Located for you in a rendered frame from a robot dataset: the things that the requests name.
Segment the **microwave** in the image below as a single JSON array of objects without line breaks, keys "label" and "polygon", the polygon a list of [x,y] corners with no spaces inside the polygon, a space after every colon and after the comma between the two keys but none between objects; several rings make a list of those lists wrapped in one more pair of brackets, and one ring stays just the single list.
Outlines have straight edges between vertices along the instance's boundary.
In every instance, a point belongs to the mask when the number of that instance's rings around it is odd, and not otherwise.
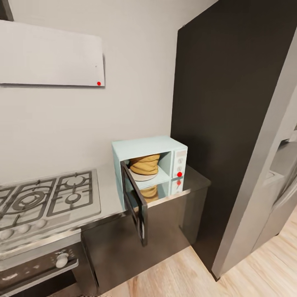
[{"label": "microwave", "polygon": [[[112,142],[114,168],[143,247],[148,245],[148,206],[139,188],[185,174],[188,147],[168,136]],[[157,174],[134,173],[130,159],[159,154]]]}]

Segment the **popcorn bag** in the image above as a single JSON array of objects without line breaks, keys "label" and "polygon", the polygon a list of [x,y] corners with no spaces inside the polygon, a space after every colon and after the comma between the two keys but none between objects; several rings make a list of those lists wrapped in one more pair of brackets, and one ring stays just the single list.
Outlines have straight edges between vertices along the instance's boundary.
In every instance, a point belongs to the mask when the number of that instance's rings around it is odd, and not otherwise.
[{"label": "popcorn bag", "polygon": [[137,158],[130,159],[130,169],[137,174],[157,174],[158,172],[158,159],[160,158],[159,154],[142,156]]}]

